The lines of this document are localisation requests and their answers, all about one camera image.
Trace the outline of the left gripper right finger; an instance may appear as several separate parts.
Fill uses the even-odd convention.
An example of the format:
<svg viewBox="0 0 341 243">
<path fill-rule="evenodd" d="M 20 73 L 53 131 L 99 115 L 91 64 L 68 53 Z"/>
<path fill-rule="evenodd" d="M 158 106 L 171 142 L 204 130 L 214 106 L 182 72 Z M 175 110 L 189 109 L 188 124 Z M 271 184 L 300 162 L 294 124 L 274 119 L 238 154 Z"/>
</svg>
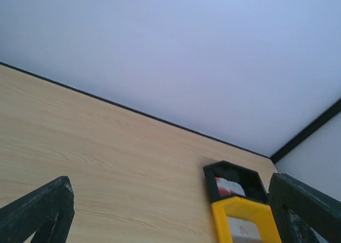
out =
<svg viewBox="0 0 341 243">
<path fill-rule="evenodd" d="M 282 242 L 340 242 L 340 201 L 284 173 L 274 173 L 269 204 Z"/>
</svg>

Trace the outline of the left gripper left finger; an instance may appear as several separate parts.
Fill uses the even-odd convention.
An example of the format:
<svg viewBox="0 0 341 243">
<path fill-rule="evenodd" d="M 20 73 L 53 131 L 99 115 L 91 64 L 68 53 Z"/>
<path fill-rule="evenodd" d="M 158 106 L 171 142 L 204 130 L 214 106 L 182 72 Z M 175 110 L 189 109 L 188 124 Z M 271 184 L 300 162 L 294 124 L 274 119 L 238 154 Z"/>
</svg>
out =
<svg viewBox="0 0 341 243">
<path fill-rule="evenodd" d="M 66 242 L 75 215 L 68 176 L 60 176 L 1 208 L 1 242 Z"/>
</svg>

